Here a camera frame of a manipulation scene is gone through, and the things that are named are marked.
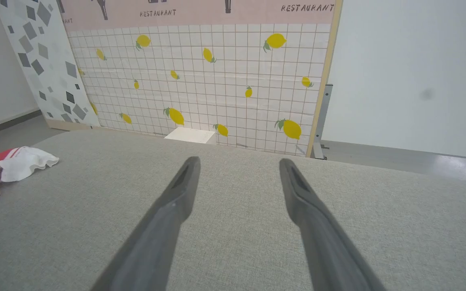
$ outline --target pink banner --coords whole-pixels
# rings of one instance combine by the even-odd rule
[[[331,24],[335,0],[57,0],[67,31],[200,24]]]

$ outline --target lemon-patterned wallpaper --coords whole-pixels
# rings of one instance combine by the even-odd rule
[[[327,24],[181,25],[69,32],[103,127],[305,156]]]

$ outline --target wooden edge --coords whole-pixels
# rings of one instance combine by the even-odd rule
[[[74,123],[74,122],[66,122],[60,120],[53,120],[53,119],[46,119],[46,123],[52,129],[62,129],[63,131],[78,131],[80,129],[95,129],[96,127],[92,127],[91,125],[81,124],[81,123]]]
[[[330,74],[330,67],[332,65],[333,49],[335,47],[335,39],[337,38],[337,31],[339,28],[339,19],[341,18],[341,8],[343,6],[343,0],[335,0],[335,8],[333,11],[332,26],[330,29],[330,35],[328,38],[327,54],[325,58],[325,64],[323,66],[323,73],[321,75],[320,92],[318,96],[318,103],[316,103],[316,110],[314,111],[314,119],[312,120],[312,130],[310,131],[309,145],[307,146],[307,155],[310,157],[312,154],[312,144],[314,143],[314,136],[316,135],[316,129],[318,127],[318,118],[320,117],[321,103],[323,101],[323,94],[325,94],[325,87],[328,82],[328,76]]]

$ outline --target white block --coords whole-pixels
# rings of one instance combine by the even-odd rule
[[[216,144],[215,131],[202,131],[200,129],[187,129],[178,127],[165,138],[183,140],[196,143]]]

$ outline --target yellow lemon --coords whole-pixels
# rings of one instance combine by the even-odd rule
[[[146,47],[148,47],[149,44],[150,44],[150,39],[146,35],[140,35],[136,39],[136,49],[137,50],[142,49],[142,48],[146,48]]]
[[[215,57],[211,54],[211,51],[207,48],[204,49],[202,55],[204,56],[204,59],[206,61],[209,61],[210,63],[215,63],[217,61]]]
[[[172,76],[172,78],[176,80],[180,79],[179,75],[177,75],[177,73],[174,70],[170,71],[170,75]]]
[[[89,102],[89,104],[91,104],[91,107],[93,107],[95,114],[98,115],[98,110],[96,110],[96,106],[92,102]]]
[[[253,94],[253,89],[251,89],[251,87],[248,86],[248,89],[246,90],[246,98],[251,97],[252,94]]]
[[[270,37],[267,38],[265,44],[264,44],[264,52],[267,52],[266,50],[271,50],[271,48],[274,49],[279,49],[281,48],[287,40],[285,37],[280,34],[280,33],[275,33],[274,35],[271,35]]]
[[[184,125],[184,117],[181,112],[177,111],[176,109],[167,107],[165,108],[164,113],[166,116],[170,116],[172,121],[174,121],[176,124]]]
[[[314,83],[312,83],[310,81],[310,79],[307,78],[307,77],[303,77],[303,79],[301,80],[301,83],[303,84],[303,86],[305,86],[307,88],[310,88],[310,87],[312,87],[314,85]]]
[[[104,53],[99,48],[96,49],[96,56],[99,57],[102,61],[107,59],[107,57],[105,57]]]
[[[296,122],[292,120],[282,119],[277,121],[274,124],[274,127],[276,127],[276,125],[278,125],[278,128],[280,130],[283,127],[283,132],[286,134],[286,136],[290,138],[299,139],[301,135],[301,127],[299,127],[299,124],[297,124]]]
[[[133,123],[133,121],[131,120],[131,118],[127,114],[120,114],[120,118],[122,118],[123,121],[125,121],[128,124]]]
[[[214,124],[213,125],[214,129],[218,130],[218,133],[220,133],[223,136],[228,136],[228,129],[222,124]]]

